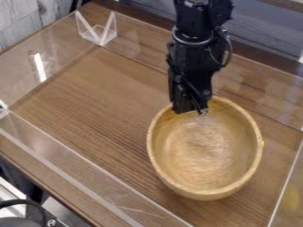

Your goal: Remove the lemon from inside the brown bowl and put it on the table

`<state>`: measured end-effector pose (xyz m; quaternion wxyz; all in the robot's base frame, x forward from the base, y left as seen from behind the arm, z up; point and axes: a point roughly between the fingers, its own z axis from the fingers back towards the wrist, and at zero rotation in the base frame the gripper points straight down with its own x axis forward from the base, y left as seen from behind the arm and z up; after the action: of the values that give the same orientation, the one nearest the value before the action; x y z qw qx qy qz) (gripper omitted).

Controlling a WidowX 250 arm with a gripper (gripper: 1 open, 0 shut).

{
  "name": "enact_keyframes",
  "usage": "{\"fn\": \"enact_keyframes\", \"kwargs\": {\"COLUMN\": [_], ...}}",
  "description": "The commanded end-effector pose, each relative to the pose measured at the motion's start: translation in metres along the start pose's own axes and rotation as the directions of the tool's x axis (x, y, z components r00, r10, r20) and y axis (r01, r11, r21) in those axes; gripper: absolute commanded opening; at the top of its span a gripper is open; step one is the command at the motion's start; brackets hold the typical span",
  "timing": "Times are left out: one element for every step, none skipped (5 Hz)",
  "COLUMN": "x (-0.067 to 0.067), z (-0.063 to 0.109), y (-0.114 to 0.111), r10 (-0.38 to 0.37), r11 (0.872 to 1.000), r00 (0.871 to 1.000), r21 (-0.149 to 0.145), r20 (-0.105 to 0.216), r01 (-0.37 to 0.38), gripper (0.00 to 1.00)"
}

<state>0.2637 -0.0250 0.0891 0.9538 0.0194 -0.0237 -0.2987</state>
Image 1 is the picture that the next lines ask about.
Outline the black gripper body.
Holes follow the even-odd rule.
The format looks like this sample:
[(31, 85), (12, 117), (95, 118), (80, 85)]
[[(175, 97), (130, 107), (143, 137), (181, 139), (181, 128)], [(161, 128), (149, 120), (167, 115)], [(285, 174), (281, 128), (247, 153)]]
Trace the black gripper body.
[(193, 92), (194, 105), (199, 114), (209, 113), (213, 99), (214, 74), (227, 66), (233, 55), (233, 44), (226, 32), (215, 32), (199, 42), (195, 38), (173, 33), (166, 57), (171, 68), (183, 78), (183, 86)]

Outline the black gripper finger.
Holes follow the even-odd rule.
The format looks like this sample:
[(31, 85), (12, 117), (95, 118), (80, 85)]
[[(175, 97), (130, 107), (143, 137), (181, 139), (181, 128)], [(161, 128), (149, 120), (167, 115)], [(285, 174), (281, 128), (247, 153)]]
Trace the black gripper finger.
[(183, 103), (183, 78), (171, 68), (169, 69), (169, 88), (173, 105), (181, 106)]
[(185, 114), (197, 110), (197, 107), (194, 105), (193, 92), (186, 86), (183, 86), (183, 103), (181, 106), (173, 106), (173, 110), (178, 114)]

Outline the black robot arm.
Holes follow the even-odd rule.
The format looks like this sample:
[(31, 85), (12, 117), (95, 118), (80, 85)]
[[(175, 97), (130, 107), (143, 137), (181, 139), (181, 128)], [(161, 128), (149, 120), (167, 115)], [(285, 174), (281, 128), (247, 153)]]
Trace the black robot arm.
[(177, 21), (167, 43), (169, 88), (178, 114), (209, 112), (214, 74), (227, 66), (234, 47), (223, 24), (233, 0), (174, 0)]

